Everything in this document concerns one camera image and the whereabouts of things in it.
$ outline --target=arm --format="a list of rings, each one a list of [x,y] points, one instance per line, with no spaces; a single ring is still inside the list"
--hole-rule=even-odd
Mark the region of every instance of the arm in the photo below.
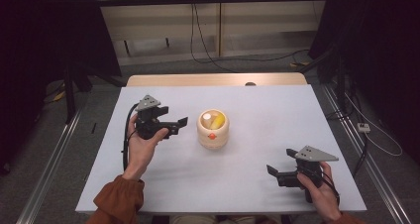
[[[137,114],[129,122],[129,163],[122,175],[107,183],[95,197],[98,209],[87,223],[136,223],[137,212],[143,205],[143,188],[140,180],[152,160],[158,142],[167,134],[162,128],[149,140],[142,139],[136,132]]]
[[[325,163],[320,163],[323,172],[330,178],[333,178],[331,167]],[[311,193],[313,204],[327,224],[361,224],[364,223],[347,213],[342,213],[337,204],[337,198],[331,188],[323,183],[319,188],[303,173],[297,175],[302,183]]]

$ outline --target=finger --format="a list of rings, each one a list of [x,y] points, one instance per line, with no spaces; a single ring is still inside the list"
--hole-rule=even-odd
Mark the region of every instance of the finger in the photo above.
[[[167,128],[162,128],[160,130],[158,130],[155,135],[151,138],[151,141],[157,145],[158,142],[160,142],[164,136],[166,136],[166,134],[169,132],[169,130]]]
[[[130,118],[130,122],[129,122],[129,127],[128,127],[128,136],[130,136],[130,134],[132,134],[135,130],[135,124],[136,124],[136,120],[137,120],[137,113],[134,114],[131,118]]]
[[[312,180],[305,174],[299,172],[297,174],[297,179],[299,179],[300,183],[302,183],[302,185],[304,185],[309,190],[311,195],[314,195],[320,192],[318,187],[316,187],[315,184],[312,182]]]
[[[319,165],[322,168],[322,172],[326,174],[328,177],[333,178],[333,174],[331,172],[331,167],[326,162],[320,162]]]

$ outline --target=human hand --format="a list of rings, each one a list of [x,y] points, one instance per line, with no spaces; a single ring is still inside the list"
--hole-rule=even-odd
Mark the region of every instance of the human hand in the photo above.
[[[320,165],[324,174],[333,179],[331,167],[325,162],[321,162]],[[322,185],[318,188],[308,176],[301,172],[297,174],[297,179],[299,179],[300,183],[302,183],[311,193],[312,202],[324,222],[331,223],[340,219],[342,214],[337,203],[336,194],[331,187],[325,182],[322,182]]]
[[[124,170],[123,178],[131,180],[140,179],[154,156],[158,142],[169,132],[167,128],[162,128],[152,138],[144,140],[136,132],[135,123],[137,116],[136,113],[131,117],[127,130],[127,136],[129,137],[129,163],[126,170]]]

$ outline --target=brown sleeve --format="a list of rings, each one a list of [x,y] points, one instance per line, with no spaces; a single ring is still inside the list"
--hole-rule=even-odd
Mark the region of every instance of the brown sleeve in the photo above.
[[[357,219],[354,216],[349,215],[346,212],[343,212],[342,217],[337,221],[332,222],[332,224],[365,224],[365,222]]]
[[[135,223],[137,212],[143,205],[141,180],[126,180],[120,175],[107,183],[93,200],[98,209],[87,223]]]

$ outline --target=person's left hand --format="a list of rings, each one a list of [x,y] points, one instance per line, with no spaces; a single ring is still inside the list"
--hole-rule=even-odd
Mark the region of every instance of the person's left hand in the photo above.
[[[129,137],[129,163],[123,173],[123,178],[131,180],[139,180],[143,173],[145,173],[146,168],[154,156],[155,147],[169,132],[167,128],[162,128],[158,130],[152,138],[144,140],[136,132],[135,123],[137,116],[138,115],[136,113],[133,117],[131,117],[128,126],[127,137]]]

